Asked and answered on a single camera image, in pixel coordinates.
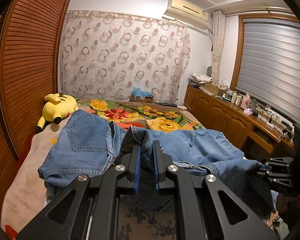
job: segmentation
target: sliding closet door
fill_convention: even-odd
[[[57,59],[70,0],[14,0],[0,17],[0,215],[4,195],[44,96],[57,90]]]

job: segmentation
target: wooden desk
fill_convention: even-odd
[[[283,139],[279,131],[266,125],[258,117],[245,115],[243,109],[231,102],[219,100],[188,86],[185,106],[207,129],[223,132],[226,138],[239,149],[244,151],[245,148],[250,147],[247,144],[251,140],[256,142],[267,152],[262,160],[268,160],[279,145],[290,155],[293,153],[292,143]]]

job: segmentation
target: window blind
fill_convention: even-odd
[[[243,19],[244,44],[237,90],[300,123],[300,24]]]

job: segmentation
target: black ear tip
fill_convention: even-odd
[[[53,122],[54,122],[55,124],[60,124],[61,120],[62,120],[61,117],[56,117],[55,119],[53,119]]]
[[[37,134],[37,133],[39,133],[39,132],[41,132],[41,131],[42,131],[41,127],[40,127],[40,126],[37,126],[37,128],[35,129],[35,134]]]

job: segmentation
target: wooden countertop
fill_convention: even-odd
[[[226,106],[227,108],[231,109],[232,111],[235,111],[237,114],[239,114],[240,116],[242,116],[243,118],[249,120],[253,125],[255,125],[256,127],[260,128],[261,130],[263,130],[266,134],[268,134],[269,136],[271,136],[273,139],[278,140],[279,137],[281,137],[281,141],[286,144],[289,148],[293,149],[293,144],[291,143],[291,141],[282,138],[282,135],[280,134],[280,132],[277,129],[271,128],[270,126],[266,125],[265,122],[261,121],[260,118],[258,117],[254,117],[254,116],[248,116],[246,114],[243,113],[243,109],[240,108],[240,106],[236,106],[235,104],[228,102],[228,101],[224,101],[224,100],[220,100],[215,98],[214,96],[211,96],[214,100],[216,100],[218,103]]]

